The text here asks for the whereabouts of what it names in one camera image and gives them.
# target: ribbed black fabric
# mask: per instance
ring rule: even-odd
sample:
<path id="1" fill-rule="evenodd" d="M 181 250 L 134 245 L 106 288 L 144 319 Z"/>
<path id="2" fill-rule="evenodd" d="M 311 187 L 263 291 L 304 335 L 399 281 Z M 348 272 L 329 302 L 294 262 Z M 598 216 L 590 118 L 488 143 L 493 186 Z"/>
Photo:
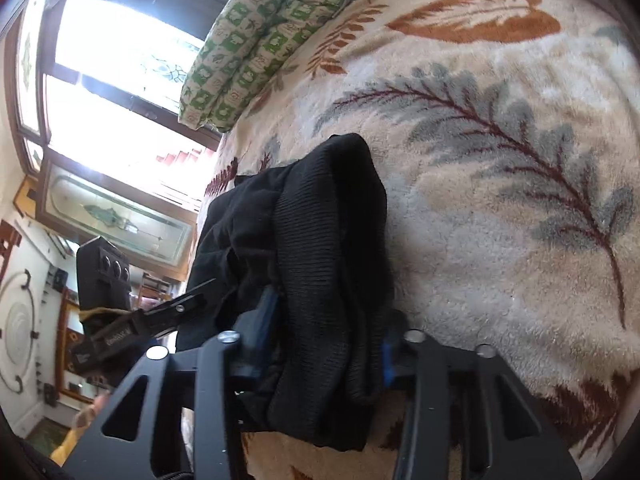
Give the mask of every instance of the ribbed black fabric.
<path id="1" fill-rule="evenodd" d="M 243 179 L 211 203 L 188 283 L 224 280 L 221 315 L 182 325 L 178 350 L 231 328 L 275 285 L 283 364 L 259 393 L 240 397 L 245 409 L 263 429 L 361 449 L 382 389 L 379 352 L 392 299 L 385 221 L 385 190 L 356 134 Z"/>

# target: green and white pillow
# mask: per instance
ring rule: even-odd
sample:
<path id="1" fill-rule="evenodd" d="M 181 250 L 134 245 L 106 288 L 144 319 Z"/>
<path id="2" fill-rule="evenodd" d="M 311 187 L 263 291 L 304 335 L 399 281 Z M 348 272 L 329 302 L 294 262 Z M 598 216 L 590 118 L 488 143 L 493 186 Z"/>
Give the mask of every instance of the green and white pillow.
<path id="1" fill-rule="evenodd" d="M 344 0 L 229 0 L 182 86 L 178 120 L 228 132 L 249 101 Z"/>

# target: green checkered fabric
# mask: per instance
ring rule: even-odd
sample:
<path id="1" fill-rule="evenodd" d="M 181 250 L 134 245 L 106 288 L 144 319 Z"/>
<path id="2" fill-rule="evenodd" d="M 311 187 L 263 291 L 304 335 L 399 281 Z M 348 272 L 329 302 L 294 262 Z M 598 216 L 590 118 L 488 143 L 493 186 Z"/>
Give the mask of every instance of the green checkered fabric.
<path id="1" fill-rule="evenodd" d="M 344 0 L 229 0 L 182 86 L 178 120 L 228 132 L 249 101 Z"/>

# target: glass pane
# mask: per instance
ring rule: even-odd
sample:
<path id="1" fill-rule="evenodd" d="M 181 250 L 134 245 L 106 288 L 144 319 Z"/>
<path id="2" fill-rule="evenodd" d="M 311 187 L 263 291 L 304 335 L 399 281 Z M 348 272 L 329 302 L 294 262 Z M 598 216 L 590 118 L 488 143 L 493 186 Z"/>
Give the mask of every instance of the glass pane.
<path id="1" fill-rule="evenodd" d="M 164 266 L 177 267 L 193 228 L 52 166 L 45 211 L 69 227 L 103 236 L 117 247 Z"/>
<path id="2" fill-rule="evenodd" d="M 50 76 L 47 113 L 57 152 L 185 209 L 200 208 L 214 151 Z"/>
<path id="3" fill-rule="evenodd" d="M 56 62 L 178 113 L 198 38 L 105 0 L 67 0 Z"/>
<path id="4" fill-rule="evenodd" d="M 35 142 L 31 142 L 27 139 L 24 139 L 24 145 L 27 147 L 27 154 L 29 155 L 31 167 L 36 171 L 40 171 L 42 157 L 44 156 L 42 147 L 38 146 Z"/>
<path id="5" fill-rule="evenodd" d="M 29 0 L 24 9 L 18 40 L 16 83 L 18 87 L 18 115 L 20 123 L 38 133 L 38 108 L 36 96 L 36 54 L 40 22 L 45 0 Z"/>

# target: silver screw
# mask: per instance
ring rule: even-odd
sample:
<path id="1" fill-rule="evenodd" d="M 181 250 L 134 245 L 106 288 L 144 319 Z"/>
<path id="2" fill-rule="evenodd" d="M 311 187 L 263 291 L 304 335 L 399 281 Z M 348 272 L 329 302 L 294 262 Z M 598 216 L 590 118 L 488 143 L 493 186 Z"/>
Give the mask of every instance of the silver screw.
<path id="1" fill-rule="evenodd" d="M 218 334 L 218 341 L 221 343 L 235 343 L 240 339 L 240 334 L 235 330 L 225 330 Z"/>
<path id="2" fill-rule="evenodd" d="M 476 354 L 480 357 L 484 357 L 485 359 L 491 359 L 498 355 L 498 352 L 495 351 L 495 348 L 491 345 L 479 345 L 476 347 Z"/>
<path id="3" fill-rule="evenodd" d="M 404 340 L 409 343 L 421 343 L 426 339 L 422 330 L 407 330 L 404 333 Z"/>

